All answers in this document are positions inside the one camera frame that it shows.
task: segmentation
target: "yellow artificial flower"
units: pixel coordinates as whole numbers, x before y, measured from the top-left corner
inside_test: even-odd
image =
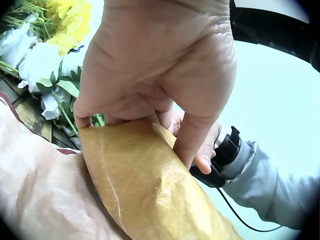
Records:
[[[64,56],[83,41],[91,29],[88,25],[92,5],[85,0],[48,0],[47,17],[57,24],[55,36],[46,41],[59,49]]]

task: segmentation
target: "person's arm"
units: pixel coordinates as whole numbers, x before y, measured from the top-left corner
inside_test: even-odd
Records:
[[[225,192],[236,203],[254,208],[260,218],[301,229],[319,195],[319,178],[281,174],[256,142],[241,139],[235,160],[221,172]]]

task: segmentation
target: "artificial flower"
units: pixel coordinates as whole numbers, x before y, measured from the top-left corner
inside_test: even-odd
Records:
[[[15,41],[15,45],[7,49],[5,53],[2,54],[1,60],[8,64],[9,66],[16,68],[18,64],[22,61],[26,55],[28,49],[36,42],[37,37],[29,37],[30,23],[24,23],[21,27],[23,29],[20,31],[20,35]]]
[[[83,65],[84,56],[88,47],[82,47],[77,52],[70,52],[64,56],[61,74],[72,77],[71,71],[78,72],[78,66]]]
[[[19,66],[19,75],[28,81],[29,92],[39,92],[36,82],[40,78],[50,79],[52,72],[57,77],[61,60],[58,48],[52,44],[38,43],[28,50]]]
[[[27,16],[24,21],[25,22],[34,22],[37,20],[37,17],[33,14],[30,14],[29,16]],[[35,33],[33,31],[31,31],[30,29],[32,29],[32,27],[29,28],[29,31],[27,32],[29,37],[34,37]]]
[[[90,32],[88,21],[92,5],[85,0],[49,0],[47,8],[47,17],[58,27],[55,36],[46,42],[56,45],[59,55],[64,56]]]
[[[24,23],[21,28],[5,32],[6,36],[0,40],[0,56],[11,50],[29,31],[30,23]]]
[[[59,102],[70,102],[71,95],[62,88],[57,87],[54,90],[54,93]],[[51,92],[41,96],[41,108],[43,109],[41,115],[44,116],[46,120],[56,119],[62,114],[58,108],[58,103]]]

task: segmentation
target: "black strap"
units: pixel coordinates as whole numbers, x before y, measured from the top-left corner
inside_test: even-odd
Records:
[[[215,168],[221,172],[225,165],[233,162],[239,152],[239,131],[232,126],[231,136],[227,135],[220,146],[215,150],[216,156],[211,159]]]

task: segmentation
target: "white artificial flower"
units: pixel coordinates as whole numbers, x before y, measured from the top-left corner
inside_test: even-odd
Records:
[[[38,43],[25,56],[19,66],[19,76],[28,81],[29,92],[39,92],[36,82],[40,78],[50,79],[53,72],[58,77],[62,57],[53,44]]]
[[[79,150],[81,150],[80,140],[77,137],[70,138],[70,140]]]
[[[35,15],[33,15],[33,14],[30,14],[29,16],[27,16],[27,17],[24,19],[25,22],[34,22],[34,21],[36,21],[36,20],[37,20],[37,17],[36,17]],[[29,37],[34,37],[34,36],[35,36],[35,33],[34,33],[33,31],[31,31],[31,30],[29,30],[29,31],[27,32],[27,34],[28,34]]]
[[[79,49],[79,52],[71,52],[64,56],[61,70],[61,74],[63,76],[71,77],[71,71],[78,73],[78,66],[83,65],[83,60],[87,49],[88,46],[84,46]]]
[[[19,42],[1,56],[1,60],[9,66],[16,68],[36,40],[37,37],[29,37],[28,34],[25,33]]]
[[[55,95],[57,96],[60,103],[62,102],[70,102],[71,95],[67,93],[64,89],[57,87],[54,90]],[[52,93],[47,93],[41,96],[41,108],[43,112],[41,113],[42,116],[46,120],[56,119],[62,113],[58,108],[58,103],[53,97]]]
[[[0,56],[11,50],[29,31],[30,23],[24,23],[21,28],[9,30],[7,36],[0,40]]]

